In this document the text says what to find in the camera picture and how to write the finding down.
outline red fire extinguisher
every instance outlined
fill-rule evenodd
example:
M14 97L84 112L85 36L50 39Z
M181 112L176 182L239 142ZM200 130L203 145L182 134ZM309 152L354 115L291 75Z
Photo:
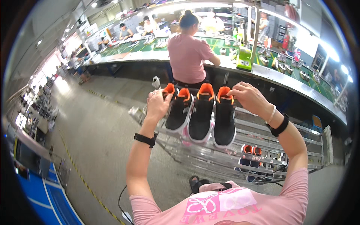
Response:
M284 40L283 40L283 49L287 49L287 47L289 45L289 40L290 40L290 36L288 34L286 34L284 36Z

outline green machine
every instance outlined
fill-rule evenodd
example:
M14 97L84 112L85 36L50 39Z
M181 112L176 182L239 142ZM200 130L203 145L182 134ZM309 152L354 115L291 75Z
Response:
M251 71L251 49L246 37L245 23L241 24L242 39L239 46L239 54L237 55L236 67Z

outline green conveyor belt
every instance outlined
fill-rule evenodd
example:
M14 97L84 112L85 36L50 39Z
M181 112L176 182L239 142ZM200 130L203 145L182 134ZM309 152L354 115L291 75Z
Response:
M100 53L100 55L102 57L105 56L109 56L109 55L115 55L115 54L120 54L120 53L126 53L126 52L136 52L136 51L163 51L163 50L167 50L167 47L164 47L162 49L155 49L155 45L157 44L157 41L159 39L165 39L165 38L157 38L154 40L154 42L150 45L144 45L144 40L140 40L140 43L137 46L130 46L130 43L125 43L125 44L121 44L118 47L115 48L108 48L105 51L103 51L102 53ZM226 55L229 55L230 51L229 49L232 48L232 46L226 46L225 42L223 39L217 39L217 38L210 38L210 37L206 37L206 38L201 38L203 40L206 40L207 43L209 44L209 46L211 47L211 49L215 52L215 54L220 55L220 49L221 48L226 48ZM259 55L257 53L257 51L260 48L258 47L256 50L256 58L254 59L254 63L257 63L259 65L262 65L262 63L259 60ZM268 67L273 69L271 67L271 64L273 62L273 59L277 57L277 53L272 52L272 57L268 58L269 60L269 64ZM291 64L291 60L287 59L287 63L290 65ZM305 80L303 80L300 77L300 71L303 70L304 72L308 73L311 77L309 82L306 82ZM293 73L290 75L288 72L285 72L286 75L291 76L292 78L310 86L311 88L313 88L314 90L316 90L317 92L321 93L323 96L325 96L327 99L329 99L331 102L334 102L334 95L331 92L331 88L330 85L327 84L325 81L321 80L321 84L317 84L313 78L313 73L306 67L302 67L301 69L295 68Z

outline black wristband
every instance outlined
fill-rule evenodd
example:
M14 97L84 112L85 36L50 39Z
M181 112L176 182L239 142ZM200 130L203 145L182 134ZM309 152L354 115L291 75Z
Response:
M156 140L157 134L154 133L154 137L153 138L148 138L145 137L144 135L141 134L135 134L134 135L134 140L146 143L150 146L150 148L153 148L155 145L155 140Z
M289 116L286 115L286 114L283 114L284 115L284 120L283 122L280 124L280 126L276 129L270 127L269 124L266 123L266 126L270 129L271 133L275 136L275 137L278 137L279 134L281 134L288 126L289 124Z

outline metal shoe rack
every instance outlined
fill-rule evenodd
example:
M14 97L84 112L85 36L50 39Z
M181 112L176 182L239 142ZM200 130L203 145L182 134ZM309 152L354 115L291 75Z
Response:
M132 107L129 110L129 114L141 125L146 116L146 107L144 109ZM198 144L191 141L187 135L182 134L182 131L176 134L168 132L165 128L166 118L167 115L156 127L156 132L158 133L156 142L175 161L220 176L246 180L246 176L251 175L256 177L254 182L259 184L266 183L265 180L267 182L279 182L285 180L288 165L287 155L277 138L271 134L266 126L250 122L254 120L261 121L257 115L254 115L243 108L236 107L236 137L233 144L227 149L217 148L213 144L212 137L206 143ZM331 164L333 162L333 155L330 127L326 127L323 133L319 133L297 124L294 125L302 134L307 146L309 173ZM262 156L259 157L241 152L243 144L261 148ZM263 162L266 165L259 166L259 168L239 165L240 158L259 163ZM256 171L256 173L250 174L249 172L239 172L234 170L235 167ZM269 175L271 173L273 174L264 179L264 174Z

